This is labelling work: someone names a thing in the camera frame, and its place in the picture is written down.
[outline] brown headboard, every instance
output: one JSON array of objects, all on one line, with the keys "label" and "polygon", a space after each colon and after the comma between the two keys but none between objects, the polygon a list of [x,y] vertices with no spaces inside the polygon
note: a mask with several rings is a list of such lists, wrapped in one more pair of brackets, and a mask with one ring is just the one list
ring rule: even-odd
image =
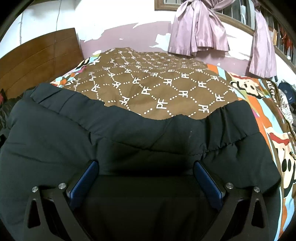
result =
[{"label": "brown headboard", "polygon": [[32,39],[0,59],[0,89],[14,98],[39,83],[50,82],[83,60],[74,28]]}]

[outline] silver bolt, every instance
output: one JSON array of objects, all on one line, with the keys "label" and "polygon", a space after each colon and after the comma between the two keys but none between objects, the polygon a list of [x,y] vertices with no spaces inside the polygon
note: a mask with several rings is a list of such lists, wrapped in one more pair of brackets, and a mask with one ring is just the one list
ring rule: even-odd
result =
[{"label": "silver bolt", "polygon": [[32,192],[37,192],[38,191],[38,187],[33,187],[32,188]]},{"label": "silver bolt", "polygon": [[260,192],[260,188],[259,187],[254,187],[254,191],[255,192]]},{"label": "silver bolt", "polygon": [[66,187],[66,183],[60,183],[59,184],[59,189],[64,189]]},{"label": "silver bolt", "polygon": [[232,188],[233,188],[233,184],[232,184],[232,183],[226,183],[226,187],[227,187],[228,189],[232,189]]}]

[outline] bed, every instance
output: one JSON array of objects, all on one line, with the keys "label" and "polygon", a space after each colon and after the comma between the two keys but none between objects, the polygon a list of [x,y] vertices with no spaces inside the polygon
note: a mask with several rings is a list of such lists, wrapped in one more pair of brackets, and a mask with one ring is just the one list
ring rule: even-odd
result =
[{"label": "bed", "polygon": [[290,223],[296,201],[296,138],[272,80],[238,76],[191,57],[127,47],[98,50],[51,84],[157,120],[179,114],[203,119],[228,103],[247,101],[282,177],[279,215],[270,220],[277,227],[274,240]]}]

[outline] pink curtain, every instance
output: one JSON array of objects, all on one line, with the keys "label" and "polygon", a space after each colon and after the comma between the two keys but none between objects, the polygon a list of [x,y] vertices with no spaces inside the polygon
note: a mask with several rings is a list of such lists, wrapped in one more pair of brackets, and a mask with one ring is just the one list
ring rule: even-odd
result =
[{"label": "pink curtain", "polygon": [[[260,6],[253,0],[254,6]],[[262,13],[255,9],[256,28],[253,36],[253,57],[249,72],[261,78],[276,76],[276,55],[269,35],[269,29]]]},{"label": "pink curtain", "polygon": [[229,51],[222,22],[215,14],[235,0],[187,0],[177,10],[168,52],[196,55],[197,51]]}]

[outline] blue gripper pad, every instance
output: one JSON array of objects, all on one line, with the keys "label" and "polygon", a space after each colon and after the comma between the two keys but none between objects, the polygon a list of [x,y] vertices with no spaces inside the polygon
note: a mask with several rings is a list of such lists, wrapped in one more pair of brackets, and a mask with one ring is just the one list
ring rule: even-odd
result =
[{"label": "blue gripper pad", "polygon": [[194,163],[193,174],[205,193],[210,205],[220,211],[223,206],[223,192],[218,188],[209,173],[199,162]]},{"label": "blue gripper pad", "polygon": [[93,161],[70,191],[69,206],[72,210],[80,207],[98,173],[99,165],[96,161]]}]

